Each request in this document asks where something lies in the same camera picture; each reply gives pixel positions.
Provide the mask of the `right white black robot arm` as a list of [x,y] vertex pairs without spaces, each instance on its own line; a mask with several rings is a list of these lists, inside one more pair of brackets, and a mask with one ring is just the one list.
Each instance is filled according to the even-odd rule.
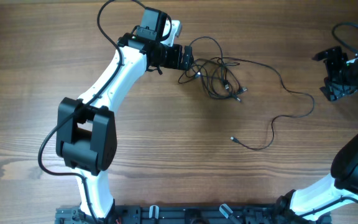
[[[317,53],[328,72],[321,91],[330,101],[358,91],[358,51],[350,60],[342,51],[346,43]],[[272,207],[273,223],[329,223],[329,212],[358,204],[358,133],[336,154],[328,175],[311,186],[292,190]]]

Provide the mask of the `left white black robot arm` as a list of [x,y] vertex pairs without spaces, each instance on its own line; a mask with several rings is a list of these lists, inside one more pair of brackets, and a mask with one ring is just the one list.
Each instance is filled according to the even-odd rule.
[[91,88],[59,104],[56,154],[76,177],[81,197],[72,223],[118,221],[107,174],[117,150],[115,114],[144,73],[189,69],[192,48],[174,43],[181,28],[168,14],[145,8],[141,23],[118,39],[113,59]]

